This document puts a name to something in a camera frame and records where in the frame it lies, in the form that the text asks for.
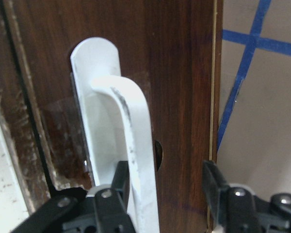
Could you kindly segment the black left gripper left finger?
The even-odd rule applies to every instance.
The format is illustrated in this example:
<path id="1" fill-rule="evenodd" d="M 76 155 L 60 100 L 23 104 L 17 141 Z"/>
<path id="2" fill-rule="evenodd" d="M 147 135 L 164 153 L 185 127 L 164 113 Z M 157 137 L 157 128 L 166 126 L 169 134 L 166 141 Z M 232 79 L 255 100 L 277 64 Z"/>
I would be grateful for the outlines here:
<path id="1" fill-rule="evenodd" d="M 92 191 L 69 188 L 58 191 L 29 216 L 15 233 L 134 233 L 127 213 L 129 165 L 119 161 L 110 186 Z"/>

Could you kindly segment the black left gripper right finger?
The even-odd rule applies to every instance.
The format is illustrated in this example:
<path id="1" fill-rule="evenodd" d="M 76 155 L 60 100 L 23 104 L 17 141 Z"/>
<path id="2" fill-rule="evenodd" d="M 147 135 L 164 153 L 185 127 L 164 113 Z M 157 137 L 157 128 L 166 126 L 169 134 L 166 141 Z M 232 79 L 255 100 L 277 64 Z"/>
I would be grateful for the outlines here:
<path id="1" fill-rule="evenodd" d="M 291 194 L 270 201 L 249 187 L 229 184 L 216 163 L 203 161 L 202 189 L 214 223 L 214 233 L 291 233 Z"/>

